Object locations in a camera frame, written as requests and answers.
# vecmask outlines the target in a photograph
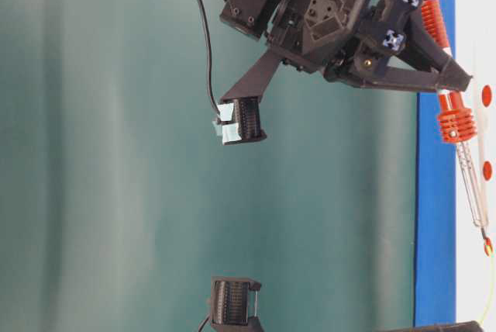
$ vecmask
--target black cable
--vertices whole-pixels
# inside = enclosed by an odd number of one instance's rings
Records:
[[[198,326],[198,332],[202,332],[203,327],[206,326],[206,324],[208,323],[209,320],[210,320],[210,316],[207,315],[207,317]]]
[[[218,115],[220,113],[219,107],[217,106],[212,93],[212,45],[210,43],[210,30],[208,29],[207,14],[205,13],[203,0],[196,1],[198,2],[198,7],[200,8],[201,24],[203,26],[203,33],[205,34],[205,45],[207,46],[207,93],[210,99],[210,105]]]

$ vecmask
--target red dot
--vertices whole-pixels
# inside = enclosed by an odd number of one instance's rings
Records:
[[[493,93],[491,90],[491,87],[489,85],[484,86],[484,89],[482,89],[482,103],[486,106],[489,107],[493,100]]]
[[[482,172],[484,174],[484,178],[486,178],[486,181],[489,181],[492,176],[493,176],[493,166],[489,161],[486,161],[484,163],[484,167],[482,169]]]

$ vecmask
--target blue panel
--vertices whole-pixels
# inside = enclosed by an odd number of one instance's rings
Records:
[[[455,51],[455,0],[440,0]],[[418,221],[415,323],[456,319],[455,150],[441,143],[436,95],[418,97]]]

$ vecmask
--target white surface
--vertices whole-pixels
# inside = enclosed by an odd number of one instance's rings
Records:
[[[474,76],[464,96],[467,106],[474,111],[481,103],[481,90],[490,85],[493,95],[496,94],[496,28],[494,24],[496,11],[491,0],[456,0],[456,57],[460,64]],[[487,120],[484,134],[485,158],[493,168],[496,166],[496,103],[489,109],[483,109]],[[480,150],[476,140],[471,143],[474,163],[480,166]],[[482,189],[487,195],[489,208],[489,232],[494,241],[496,221],[496,186],[494,177],[489,182],[479,173]],[[484,254],[482,238],[479,230],[472,224],[470,210],[460,169],[456,176],[456,308],[457,319],[479,320],[487,304],[490,285],[490,262]],[[496,331],[496,307],[494,303],[484,324],[484,330]]]

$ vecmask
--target yellow wire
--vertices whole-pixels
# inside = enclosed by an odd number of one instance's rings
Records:
[[[489,300],[487,301],[486,308],[484,309],[484,314],[479,321],[479,324],[482,326],[487,319],[487,315],[491,311],[491,307],[493,306],[494,299],[494,284],[496,283],[496,269],[494,268],[494,252],[489,249],[489,253],[491,254],[491,290],[489,291]]]

